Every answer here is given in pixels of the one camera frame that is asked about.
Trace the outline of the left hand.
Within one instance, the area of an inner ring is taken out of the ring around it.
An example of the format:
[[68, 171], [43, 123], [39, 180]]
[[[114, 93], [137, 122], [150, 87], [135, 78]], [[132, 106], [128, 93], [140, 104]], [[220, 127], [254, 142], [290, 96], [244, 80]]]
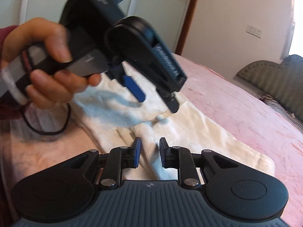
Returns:
[[[7, 66], [36, 42], [43, 42], [49, 55], [57, 62], [68, 63], [72, 60], [66, 29], [60, 24], [37, 17], [18, 26], [5, 38], [1, 67]], [[69, 71], [59, 71], [49, 76], [42, 70], [34, 70], [30, 80], [32, 84], [26, 87], [28, 96], [38, 108], [50, 109], [56, 103], [68, 103], [74, 94], [83, 92], [89, 85], [96, 87], [101, 82], [101, 75], [94, 74], [86, 79]]]

